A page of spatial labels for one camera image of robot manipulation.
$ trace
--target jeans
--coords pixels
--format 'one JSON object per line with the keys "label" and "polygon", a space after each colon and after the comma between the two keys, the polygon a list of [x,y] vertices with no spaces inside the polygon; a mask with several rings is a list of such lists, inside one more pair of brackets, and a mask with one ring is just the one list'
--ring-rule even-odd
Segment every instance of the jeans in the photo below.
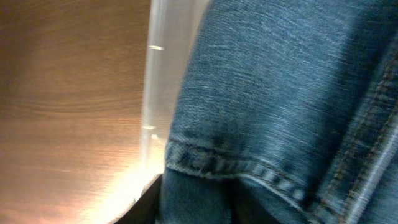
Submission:
{"label": "jeans", "polygon": [[398,2],[214,0],[157,223],[398,223]]}

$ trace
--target wood grain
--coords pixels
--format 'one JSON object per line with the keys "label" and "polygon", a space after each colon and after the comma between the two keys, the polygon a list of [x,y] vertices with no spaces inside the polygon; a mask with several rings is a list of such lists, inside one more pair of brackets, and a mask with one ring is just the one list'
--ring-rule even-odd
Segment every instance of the wood grain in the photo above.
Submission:
{"label": "wood grain", "polygon": [[132,204],[149,0],[0,0],[0,223]]}

